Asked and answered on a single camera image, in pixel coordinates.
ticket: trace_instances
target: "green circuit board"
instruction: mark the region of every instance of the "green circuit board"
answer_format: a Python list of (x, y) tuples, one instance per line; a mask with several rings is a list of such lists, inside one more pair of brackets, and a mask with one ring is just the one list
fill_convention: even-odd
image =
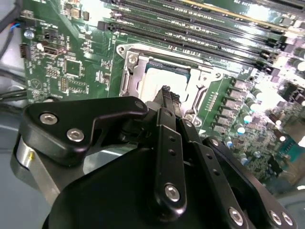
[[(236, 156), (246, 153), (249, 169), (265, 179), (268, 156), (277, 156), (283, 144), (266, 127), (268, 113), (278, 114), (282, 108), (273, 104), (253, 112), (247, 102), (252, 99), (260, 104), (252, 95), (257, 88), (277, 94), (285, 83), (305, 86), (304, 73), (289, 62), (304, 58), (299, 54), (305, 48), (302, 3), (268, 2), (25, 0), (21, 53), (29, 102), (49, 97), (63, 101), (120, 96), (125, 59), (117, 50), (119, 45), (142, 44), (195, 58), (222, 75), (208, 85), (195, 114), (200, 120), (199, 134), (224, 141), (230, 137)], [(285, 34), (291, 34), (291, 51), (283, 41)], [(241, 97), (233, 99), (238, 108), (232, 108), (234, 115), (217, 129), (217, 117), (237, 82), (246, 86), (239, 88)], [(283, 124), (298, 116), (302, 106), (286, 102), (285, 109)], [(245, 111), (260, 122), (244, 124), (241, 114)], [(244, 135), (236, 132), (236, 124), (244, 126)], [(264, 138), (263, 143), (257, 142), (258, 137)], [(251, 161), (257, 151), (263, 151), (263, 157)]]

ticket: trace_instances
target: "electrolytic capacitor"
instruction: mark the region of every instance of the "electrolytic capacitor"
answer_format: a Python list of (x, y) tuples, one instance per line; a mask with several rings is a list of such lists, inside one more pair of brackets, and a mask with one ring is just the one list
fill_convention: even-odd
[(246, 132), (245, 128), (240, 123), (235, 124), (234, 129), (239, 135), (243, 135)]
[(252, 91), (252, 95), (254, 95), (254, 97), (258, 101), (263, 101), (263, 99), (264, 99), (264, 93), (259, 89), (255, 89), (254, 91)]
[(270, 114), (269, 118), (272, 122), (274, 122), (276, 125), (281, 125), (282, 121), (275, 115), (275, 114)]
[(224, 142), (225, 142), (225, 144), (228, 148), (231, 148), (233, 146), (233, 142), (232, 142), (232, 139), (230, 137), (226, 137)]
[(292, 66), (294, 66), (297, 70), (301, 72), (305, 71), (305, 61), (292, 59)]
[(284, 142), (286, 140), (286, 137), (282, 134), (280, 130), (274, 129), (273, 133), (281, 142)]
[(251, 111), (257, 112), (259, 111), (259, 104), (257, 104), (254, 100), (249, 99), (246, 105), (250, 108)]
[(244, 123), (248, 124), (252, 122), (252, 117), (248, 112), (242, 112), (240, 116), (243, 119)]

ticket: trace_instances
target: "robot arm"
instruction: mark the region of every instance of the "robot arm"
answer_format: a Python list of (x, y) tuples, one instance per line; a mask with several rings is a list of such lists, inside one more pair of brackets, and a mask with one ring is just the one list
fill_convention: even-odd
[[(296, 229), (290, 213), (214, 137), (203, 141), (163, 87), (135, 97), (33, 104), (11, 166), (40, 189), (48, 229)], [(88, 154), (137, 148), (84, 176)]]

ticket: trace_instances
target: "cable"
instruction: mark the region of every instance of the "cable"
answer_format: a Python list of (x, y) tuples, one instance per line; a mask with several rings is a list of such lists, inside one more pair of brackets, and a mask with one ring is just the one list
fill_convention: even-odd
[(16, 91), (11, 91), (11, 92), (6, 92), (3, 94), (0, 94), (0, 99), (12, 97), (12, 96), (26, 95), (26, 94), (27, 94), (27, 91), (25, 89), (16, 90)]
[(1, 102), (20, 101), (20, 100), (26, 100), (26, 99), (27, 99), (26, 95), (18, 95), (18, 96), (13, 96), (13, 97), (0, 98), (0, 103)]
[(15, 7), (0, 21), (0, 33), (21, 14), (22, 0), (15, 0)]
[(22, 85), (26, 85), (26, 80), (24, 77), (22, 76), (19, 76), (19, 75), (16, 75), (14, 73), (11, 73), (7, 70), (4, 70), (4, 69), (0, 69), (0, 76), (3, 76), (5, 78), (8, 78), (8, 79), (11, 79), (17, 83), (20, 83)]

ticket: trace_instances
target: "dimm slot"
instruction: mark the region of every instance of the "dimm slot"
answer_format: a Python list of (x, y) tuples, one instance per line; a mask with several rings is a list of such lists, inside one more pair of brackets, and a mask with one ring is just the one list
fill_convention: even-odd
[(220, 58), (220, 59), (225, 59), (225, 60), (228, 60), (228, 61), (241, 63), (241, 64), (243, 64), (245, 66), (249, 66), (249, 67), (255, 67), (256, 64), (257, 64), (257, 62), (253, 61), (253, 60), (248, 60), (248, 59), (244, 59), (244, 58), (240, 58), (240, 57), (235, 57), (235, 56), (232, 56), (232, 55), (228, 55), (224, 52), (220, 52), (218, 50), (204, 48), (203, 46), (196, 45), (196, 44), (189, 44), (188, 42), (179, 41), (179, 40), (173, 39), (171, 37), (166, 37), (166, 36), (156, 34), (156, 33), (153, 33), (153, 32), (140, 30), (140, 29), (137, 29), (137, 28), (134, 28), (134, 27), (127, 27), (127, 26), (119, 24), (117, 22), (115, 22), (115, 25), (113, 25), (113, 28), (111, 30), (112, 31), (126, 32), (126, 33), (129, 33), (129, 34), (135, 35), (135, 36), (141, 36), (143, 38), (147, 38), (147, 39), (150, 39), (150, 40), (155, 40), (157, 42), (162, 42), (162, 43), (166, 43), (166, 44), (169, 44), (169, 45), (174, 44), (174, 45), (177, 45), (177, 46), (180, 46), (180, 47), (188, 48), (190, 51), (193, 51), (193, 52), (200, 51), (202, 54), (205, 54), (205, 55), (210, 55), (210, 56), (214, 56), (214, 57), (217, 57), (217, 58)]
[[(183, 8), (183, 9), (186, 9), (188, 11), (196, 12), (195, 8), (185, 6), (185, 5), (182, 5), (182, 4), (178, 4), (178, 3), (174, 3), (174, 2), (163, 1), (163, 0), (156, 0), (155, 2), (160, 2), (160, 3), (167, 4), (167, 5), (172, 5), (172, 6), (175, 6), (175, 7)], [(149, 4), (147, 2), (138, 1), (138, 0), (120, 0), (120, 2), (119, 2), (119, 4), (121, 4), (121, 5), (123, 5), (124, 3), (126, 4), (126, 6), (130, 5), (130, 6), (135, 6), (135, 7), (141, 8), (141, 9), (150, 8), (150, 9), (153, 9), (155, 12), (166, 13), (167, 15), (171, 15), (171, 16), (174, 16), (174, 17), (179, 16), (180, 19), (188, 20), (188, 21), (191, 21), (191, 22), (197, 22), (198, 24), (201, 24), (201, 25), (213, 27), (215, 29), (219, 29), (219, 30), (222, 30), (222, 31), (228, 31), (232, 34), (236, 34), (236, 35), (240, 35), (240, 36), (245, 36), (245, 35), (250, 34), (250, 35), (253, 36), (253, 40), (256, 40), (256, 41), (262, 42), (262, 41), (266, 40), (266, 37), (264, 37), (262, 35), (255, 35), (255, 34), (251, 34), (251, 33), (246, 33), (243, 30), (238, 31), (238, 28), (232, 28), (232, 27), (220, 25), (220, 24), (215, 23), (215, 22), (210, 21), (210, 20), (205, 20), (205, 19), (202, 19), (202, 18), (192, 17), (191, 15), (186, 15), (186, 14), (183, 14), (183, 13), (179, 13), (177, 11), (170, 10), (170, 9), (167, 9), (167, 8), (157, 7), (157, 6)], [(217, 19), (223, 20), (223, 21), (230, 21), (232, 23), (238, 23), (240, 25), (244, 25), (244, 26), (249, 27), (249, 23), (247, 23), (245, 21), (237, 21), (235, 19), (231, 19), (231, 18), (224, 17), (224, 16), (221, 16), (221, 15), (209, 13), (209, 12), (203, 11), (203, 10), (197, 10), (197, 11), (199, 11), (201, 14), (204, 14), (205, 16), (214, 17), (214, 18), (217, 18)], [(262, 32), (272, 33), (269, 29), (262, 28), (262, 27), (259, 27), (259, 26), (254, 26), (254, 28), (257, 29), (257, 30), (261, 30)]]
[[(168, 26), (168, 23), (166, 22), (163, 22), (163, 21), (156, 21), (156, 20), (153, 20), (153, 19), (150, 19), (150, 18), (145, 18), (145, 17), (142, 17), (142, 16), (139, 16), (139, 15), (131, 15), (127, 12), (120, 12), (120, 14), (124, 17), (124, 18), (127, 18), (127, 19), (132, 19), (132, 20), (135, 20), (138, 21), (138, 22), (142, 22), (142, 23), (148, 23), (150, 25), (155, 25), (155, 26), (158, 26), (160, 28), (164, 28), (164, 29), (169, 29), (170, 27)], [(232, 47), (238, 51), (242, 51), (244, 53), (247, 53), (249, 55), (256, 55), (257, 58), (259, 58), (260, 56), (260, 53), (261, 53), (261, 49), (258, 49), (258, 48), (252, 48), (252, 47), (249, 47), (249, 46), (244, 46), (244, 48), (246, 49), (242, 49), (240, 47), (242, 47), (242, 45), (239, 45), (238, 47), (236, 45), (233, 45), (232, 43), (233, 42), (230, 42), (230, 41), (226, 41), (226, 40), (223, 40), (223, 39), (219, 39), (219, 38), (214, 38), (214, 37), (208, 37), (208, 36), (204, 36), (202, 34), (200, 34), (199, 32), (195, 32), (195, 31), (191, 31), (189, 30), (187, 34), (185, 34), (185, 30), (183, 28), (174, 28), (174, 27), (171, 27), (170, 28), (171, 31), (176, 31), (176, 32), (181, 32), (183, 33), (185, 36), (189, 36), (189, 35), (194, 35), (198, 38), (202, 38), (201, 40), (203, 42), (217, 42), (217, 44), (219, 43), (219, 47), (221, 47), (222, 45), (226, 45), (227, 47)]]
[[(128, 8), (130, 10), (139, 10), (137, 7), (130, 7), (128, 6)], [(146, 9), (141, 9), (141, 12), (145, 12), (145, 13), (150, 13), (152, 14), (152, 12), (150, 10), (146, 10)], [(245, 36), (247, 36), (246, 33), (243, 33), (242, 35), (240, 34), (236, 34), (236, 33), (231, 33), (231, 32), (227, 32), (227, 31), (224, 31), (224, 30), (220, 30), (220, 29), (217, 29), (217, 28), (214, 28), (214, 27), (211, 27), (211, 26), (206, 26), (206, 25), (201, 25), (201, 24), (198, 24), (198, 23), (191, 23), (190, 24), (190, 20), (183, 20), (181, 18), (176, 18), (176, 17), (171, 17), (171, 16), (168, 16), (168, 15), (165, 15), (164, 13), (158, 13), (158, 12), (153, 12), (153, 15), (154, 16), (159, 16), (161, 18), (166, 18), (168, 20), (173, 20), (173, 21), (178, 21), (180, 23), (185, 23), (185, 24), (189, 24), (189, 25), (192, 25), (192, 26), (196, 26), (196, 27), (199, 27), (199, 28), (204, 28), (206, 30), (210, 30), (210, 31), (213, 31), (213, 32), (217, 32), (217, 33), (220, 33), (220, 34), (223, 34), (223, 35), (227, 35), (227, 36), (235, 36), (236, 38), (241, 38), (241, 39), (244, 39)], [(255, 43), (258, 43), (258, 44), (261, 44), (261, 45), (265, 45), (267, 39), (264, 39), (264, 38), (247, 38), (248, 40), (250, 41), (254, 41)]]

